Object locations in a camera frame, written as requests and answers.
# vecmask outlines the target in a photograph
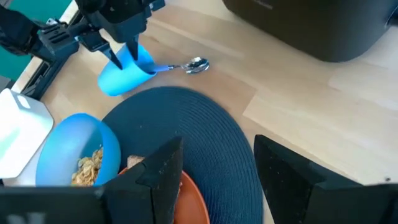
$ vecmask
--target black appliance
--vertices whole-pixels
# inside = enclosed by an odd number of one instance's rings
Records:
[[[326,62],[344,62],[360,56],[398,17],[398,0],[223,2],[258,28]]]

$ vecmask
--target food in bowl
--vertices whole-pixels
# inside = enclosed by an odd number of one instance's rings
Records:
[[[94,185],[101,168],[104,149],[95,150],[92,157],[84,157],[78,161],[78,170],[72,174],[72,185],[89,187]]]
[[[135,166],[137,163],[143,161],[144,159],[145,159],[144,157],[134,156],[134,155],[127,157],[127,169],[132,168],[133,166]]]

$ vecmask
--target spoon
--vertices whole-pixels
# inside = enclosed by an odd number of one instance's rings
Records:
[[[142,68],[143,71],[145,71],[146,73],[155,73],[155,72],[165,72],[165,71],[169,71],[169,70],[173,70],[176,68],[181,68],[182,70],[185,70],[185,73],[187,74],[197,74],[200,73],[202,71],[205,71],[209,68],[210,64],[209,61],[205,58],[201,58],[201,57],[195,57],[193,59],[191,59],[191,61],[189,61],[186,64],[183,65],[149,65],[146,66],[145,68]]]

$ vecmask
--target navy blue placemat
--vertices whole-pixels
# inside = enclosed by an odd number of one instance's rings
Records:
[[[213,100],[180,87],[142,91],[103,120],[131,154],[148,156],[183,137],[183,169],[200,189],[212,224],[261,224],[262,189],[250,145],[235,120]]]

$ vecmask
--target wooden table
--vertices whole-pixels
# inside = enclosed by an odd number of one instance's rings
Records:
[[[62,20],[75,11],[73,2]],[[227,109],[251,143],[264,134],[362,184],[398,182],[397,39],[398,29],[391,28],[360,58],[325,63],[245,23],[221,0],[170,0],[149,19],[141,44],[159,63],[198,55],[210,59],[211,68],[197,76],[158,74],[132,93],[193,88]],[[121,47],[110,42],[115,51]],[[102,118],[127,97],[98,88],[107,62],[84,47],[69,59],[42,98],[56,123],[76,112]],[[39,63],[31,61],[14,90]]]

